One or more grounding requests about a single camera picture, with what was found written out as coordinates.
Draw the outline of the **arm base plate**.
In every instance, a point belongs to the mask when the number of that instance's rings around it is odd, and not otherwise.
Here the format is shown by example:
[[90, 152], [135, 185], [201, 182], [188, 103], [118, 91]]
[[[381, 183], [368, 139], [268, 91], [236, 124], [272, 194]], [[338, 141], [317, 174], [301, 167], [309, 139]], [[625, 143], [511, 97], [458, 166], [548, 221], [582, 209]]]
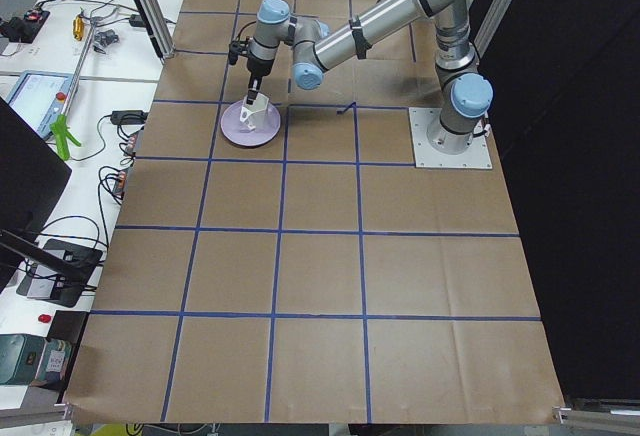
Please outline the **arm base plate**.
[[417, 168], [436, 170], [491, 170], [488, 136], [478, 122], [464, 135], [448, 132], [440, 108], [408, 109], [414, 162]]

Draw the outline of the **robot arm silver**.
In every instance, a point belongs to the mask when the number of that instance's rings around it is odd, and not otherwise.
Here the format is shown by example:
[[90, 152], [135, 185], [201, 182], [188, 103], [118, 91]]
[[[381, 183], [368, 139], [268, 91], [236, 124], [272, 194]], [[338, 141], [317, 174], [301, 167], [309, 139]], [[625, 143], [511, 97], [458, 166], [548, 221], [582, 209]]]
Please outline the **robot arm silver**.
[[467, 0], [379, 0], [336, 31], [316, 18], [293, 14], [284, 0], [262, 0], [253, 35], [235, 38], [229, 44], [229, 63], [246, 58], [249, 81], [244, 98], [229, 106], [221, 117], [223, 135], [237, 146], [258, 147], [279, 132], [280, 114], [262, 92], [261, 84], [271, 73], [281, 45], [292, 51], [295, 85], [315, 90], [328, 71], [351, 58], [365, 59], [376, 43], [421, 18], [433, 19], [436, 26], [436, 68], [447, 108], [457, 118], [467, 116], [477, 121], [476, 115], [463, 110], [461, 95], [448, 79], [476, 72], [478, 57], [469, 38]]

